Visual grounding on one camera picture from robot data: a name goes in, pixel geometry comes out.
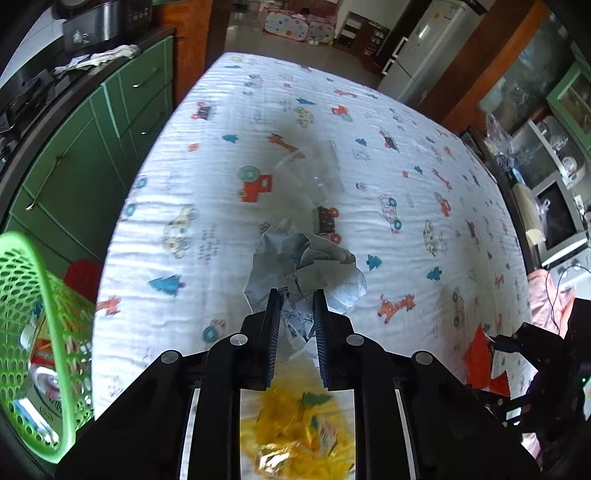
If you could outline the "orange snack wrapper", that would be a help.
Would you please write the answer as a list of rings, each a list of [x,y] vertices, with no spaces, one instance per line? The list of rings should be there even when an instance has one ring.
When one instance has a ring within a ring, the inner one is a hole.
[[[511,393],[507,372],[503,371],[494,376],[492,374],[493,358],[492,340],[479,325],[464,354],[467,383],[476,390],[487,390],[501,397],[509,398]]]

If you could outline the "grey paper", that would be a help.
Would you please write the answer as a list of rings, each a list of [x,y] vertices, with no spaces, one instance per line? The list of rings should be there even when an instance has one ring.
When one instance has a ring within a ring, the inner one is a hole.
[[[266,308],[270,291],[283,296],[280,335],[287,358],[306,355],[318,363],[312,297],[325,292],[329,311],[345,315],[367,293],[367,280],[356,257],[324,237],[304,233],[286,219],[260,236],[245,283],[245,300],[253,312]]]

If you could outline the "yellow plastic snack bag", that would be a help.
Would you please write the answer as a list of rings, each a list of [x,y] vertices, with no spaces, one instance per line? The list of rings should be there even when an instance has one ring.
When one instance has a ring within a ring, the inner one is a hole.
[[[243,479],[353,479],[355,432],[349,392],[331,393],[308,358],[276,365],[270,388],[242,391]]]

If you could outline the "red yellow drink carton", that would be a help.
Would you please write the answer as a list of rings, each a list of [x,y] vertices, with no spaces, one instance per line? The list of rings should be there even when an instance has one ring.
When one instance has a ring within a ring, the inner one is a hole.
[[[61,400],[58,373],[45,309],[33,312],[20,335],[28,354],[28,374],[37,392],[48,401]]]

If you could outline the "blue white milk carton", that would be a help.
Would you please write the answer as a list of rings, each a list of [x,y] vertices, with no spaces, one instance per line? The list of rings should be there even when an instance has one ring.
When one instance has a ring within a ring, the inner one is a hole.
[[[62,421],[50,411],[37,408],[28,398],[13,401],[15,410],[31,426],[44,442],[58,443],[61,435]]]

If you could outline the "green kitchen cabinet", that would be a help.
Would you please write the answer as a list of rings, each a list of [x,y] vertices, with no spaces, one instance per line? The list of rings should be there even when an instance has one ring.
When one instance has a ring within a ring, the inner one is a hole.
[[[1,229],[27,236],[63,277],[104,261],[140,167],[173,110],[173,36],[155,31],[139,54],[78,73],[50,90],[3,141]]]

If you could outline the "old crt monitor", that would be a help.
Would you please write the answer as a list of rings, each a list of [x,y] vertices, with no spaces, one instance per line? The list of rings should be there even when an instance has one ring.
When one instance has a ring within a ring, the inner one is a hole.
[[[544,234],[538,254],[541,266],[548,267],[587,245],[587,227],[559,172],[549,175],[532,192]]]

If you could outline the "clear plastic film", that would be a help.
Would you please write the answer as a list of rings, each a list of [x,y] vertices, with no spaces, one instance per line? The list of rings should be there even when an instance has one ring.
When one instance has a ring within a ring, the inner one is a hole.
[[[301,195],[311,206],[324,206],[345,193],[342,169],[332,140],[297,149],[274,170],[288,192]]]

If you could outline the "white patterned tablecloth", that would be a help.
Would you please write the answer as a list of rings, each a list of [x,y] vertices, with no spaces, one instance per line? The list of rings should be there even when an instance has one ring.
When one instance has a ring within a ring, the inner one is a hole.
[[[345,193],[314,207],[274,170],[325,140]],[[367,293],[349,318],[390,351],[431,351],[464,377],[479,325],[510,335],[532,318],[506,203],[457,136],[344,78],[228,53],[172,114],[115,227],[94,321],[96,414],[161,352],[238,330],[256,245],[286,219],[355,255]]]

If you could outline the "green perforated plastic basket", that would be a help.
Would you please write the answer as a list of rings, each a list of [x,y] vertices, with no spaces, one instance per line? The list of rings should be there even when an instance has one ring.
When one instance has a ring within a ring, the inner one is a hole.
[[[19,232],[1,236],[1,415],[56,464],[93,416],[94,306],[46,269]]]

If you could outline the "glass display cabinet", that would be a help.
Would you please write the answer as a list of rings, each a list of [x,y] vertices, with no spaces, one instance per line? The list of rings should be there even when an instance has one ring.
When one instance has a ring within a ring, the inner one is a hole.
[[[566,185],[590,164],[590,59],[554,13],[479,103],[485,145],[534,184],[554,170]]]

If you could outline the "polka dot play tent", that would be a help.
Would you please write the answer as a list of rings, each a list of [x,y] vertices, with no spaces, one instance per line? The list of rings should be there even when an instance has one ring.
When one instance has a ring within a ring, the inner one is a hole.
[[[304,15],[280,9],[263,9],[259,14],[263,30],[297,42],[329,44],[335,38],[335,18]]]

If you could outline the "white refrigerator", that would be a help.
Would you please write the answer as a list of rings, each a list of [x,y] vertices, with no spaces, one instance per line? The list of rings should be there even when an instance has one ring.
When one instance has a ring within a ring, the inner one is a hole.
[[[433,1],[382,70],[378,91],[418,108],[480,24],[467,1]]]

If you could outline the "white rag on counter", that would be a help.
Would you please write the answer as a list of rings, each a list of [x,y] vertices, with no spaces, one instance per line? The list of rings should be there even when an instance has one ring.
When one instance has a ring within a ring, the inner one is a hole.
[[[104,52],[74,57],[68,64],[55,67],[53,74],[55,76],[60,76],[73,70],[87,70],[121,58],[132,59],[139,53],[140,49],[137,45],[120,45]]]

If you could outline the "black gas stove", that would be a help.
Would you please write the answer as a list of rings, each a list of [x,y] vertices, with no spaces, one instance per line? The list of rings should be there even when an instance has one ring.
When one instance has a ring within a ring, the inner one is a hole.
[[[32,123],[67,87],[47,69],[18,71],[1,88],[1,168],[4,168]]]

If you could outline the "black rice cooker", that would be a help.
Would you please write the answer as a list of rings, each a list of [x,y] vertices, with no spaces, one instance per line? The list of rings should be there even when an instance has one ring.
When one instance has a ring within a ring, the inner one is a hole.
[[[128,32],[151,21],[152,2],[148,0],[59,0],[52,13],[63,20],[62,39],[67,53],[88,52],[113,45]]]

